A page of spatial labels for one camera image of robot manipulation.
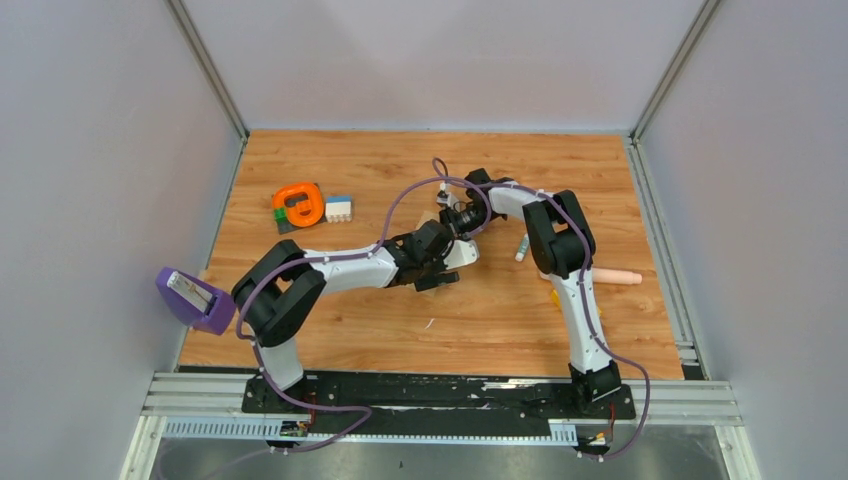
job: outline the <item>robotic arm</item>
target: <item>robotic arm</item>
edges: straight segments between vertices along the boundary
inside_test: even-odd
[[[571,343],[572,381],[580,388],[584,401],[597,401],[621,387],[617,364],[596,344],[584,314],[577,277],[585,249],[577,234],[571,229],[555,231],[554,225],[565,223],[565,219],[534,194],[510,188],[517,185],[512,179],[493,182],[484,169],[471,172],[465,179],[475,185],[489,185],[480,191],[487,196],[491,213],[486,200],[473,189],[466,191],[470,201],[463,204],[464,208],[455,209],[458,201],[443,187],[437,198],[443,206],[438,221],[430,220],[413,232],[388,239],[376,250],[376,245],[371,245],[356,250],[319,252],[303,250],[293,240],[283,240],[236,284],[232,294],[242,308],[260,281],[273,270],[299,258],[315,259],[279,275],[291,282],[285,292],[275,282],[268,283],[245,314],[245,321],[256,335],[265,368],[281,389],[291,387],[303,376],[294,338],[318,298],[360,287],[414,284],[417,291],[423,291],[456,282],[459,280],[456,269],[474,263],[480,256],[469,233],[485,223],[487,215],[491,216],[488,220],[514,217],[527,226],[536,266],[549,275],[560,298]],[[565,190],[553,197],[589,241],[594,254],[594,238],[574,193]],[[598,339],[605,342],[595,305],[591,268],[584,275],[584,284],[591,314],[588,321]]]

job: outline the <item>wood-grain tabletop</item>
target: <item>wood-grain tabletop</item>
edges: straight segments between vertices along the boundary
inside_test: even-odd
[[[596,285],[610,347],[643,364],[653,378],[682,372],[646,240],[621,138],[602,135],[429,132],[256,131],[250,136],[204,278],[230,290],[283,238],[301,248],[363,247],[379,237],[392,200],[432,177],[432,157],[450,174],[485,168],[546,191],[577,194],[597,242],[595,265],[643,275],[637,286]],[[277,233],[271,196],[282,186],[315,182],[322,194],[352,195],[353,221]],[[409,194],[390,236],[413,230],[437,211],[437,184]],[[464,198],[462,192],[455,192]],[[410,288],[358,289],[322,297],[296,341],[305,368],[386,372],[567,376],[569,344],[549,282],[528,253],[525,232],[494,221],[476,240],[480,260],[434,295]],[[255,366],[233,325],[223,336],[189,332],[182,365]],[[639,378],[621,365],[622,376]]]

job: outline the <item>black mounting plate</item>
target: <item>black mounting plate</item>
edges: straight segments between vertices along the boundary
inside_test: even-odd
[[[286,393],[322,405],[371,406],[371,419],[356,433],[373,435],[547,436],[548,419],[609,420],[610,404],[617,419],[636,418],[629,386],[585,405],[567,379],[307,371]],[[259,375],[247,382],[242,411],[306,412],[279,398]],[[309,431],[338,433],[361,415],[317,412]]]

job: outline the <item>white wall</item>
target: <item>white wall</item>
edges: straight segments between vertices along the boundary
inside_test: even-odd
[[[186,0],[251,128],[630,129],[701,0]]]
[[[764,478],[848,456],[848,3],[728,1],[644,140]]]
[[[113,479],[238,142],[164,2],[0,4],[0,477]]]

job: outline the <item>wire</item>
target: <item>wire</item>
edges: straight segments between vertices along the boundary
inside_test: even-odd
[[[438,168],[436,168],[436,164],[437,164],[437,163],[438,163],[438,164],[440,164],[440,165],[442,166],[442,168],[444,168],[444,169],[445,169],[445,173],[444,173],[444,175],[442,175],[442,173],[441,173],[441,172],[439,172],[439,169],[438,169]],[[445,177],[447,177],[447,176],[448,176],[448,164],[447,164],[447,163],[445,163],[445,161],[444,161],[444,160],[442,160],[442,159],[441,159],[441,158],[439,158],[439,157],[433,157],[433,169],[434,169],[434,170],[436,170],[436,173],[437,173],[437,174],[439,174],[439,176],[445,176]]]
[[[263,365],[262,357],[259,355],[259,344],[257,344],[256,342],[253,342],[253,354],[256,356],[256,361],[259,362],[260,365]],[[298,407],[301,407],[301,408],[305,408],[307,410],[313,409],[313,410],[317,410],[317,411],[320,411],[320,412],[332,412],[332,413],[362,412],[362,413],[364,413],[364,415],[362,417],[360,417],[359,420],[353,422],[349,427],[345,428],[341,432],[333,435],[332,437],[330,437],[326,440],[322,440],[320,442],[317,442],[317,443],[314,443],[314,444],[311,444],[311,445],[307,445],[305,447],[277,449],[277,451],[283,452],[284,454],[310,452],[312,450],[317,450],[321,447],[325,447],[325,446],[327,446],[331,443],[334,443],[338,439],[347,435],[348,433],[356,430],[357,427],[359,427],[360,425],[365,423],[366,420],[371,418],[371,414],[373,413],[373,411],[369,407],[365,407],[365,406],[351,405],[351,406],[337,407],[337,406],[332,406],[332,405],[319,405],[319,404],[315,404],[315,403],[307,403],[307,402],[297,400],[293,397],[290,397],[288,394],[286,394],[286,392],[284,392],[277,385],[277,383],[274,382],[274,379],[271,378],[271,374],[268,373],[268,369],[265,368],[264,365],[259,368],[259,371],[262,374],[262,377],[265,379],[265,381],[268,382],[268,385],[271,387],[271,390],[273,390],[274,393],[279,395],[280,398],[291,403],[292,405],[295,405],[295,406],[298,406]]]
[[[315,396],[314,393],[309,394],[309,399],[312,400],[313,404],[318,403],[318,398]],[[309,426],[309,427],[311,427],[312,425],[315,425],[315,409],[314,408],[309,409],[309,423],[307,423],[306,425]]]
[[[615,438],[615,403],[610,402],[610,426],[607,429],[609,431],[610,436],[610,444],[612,444],[613,438]]]

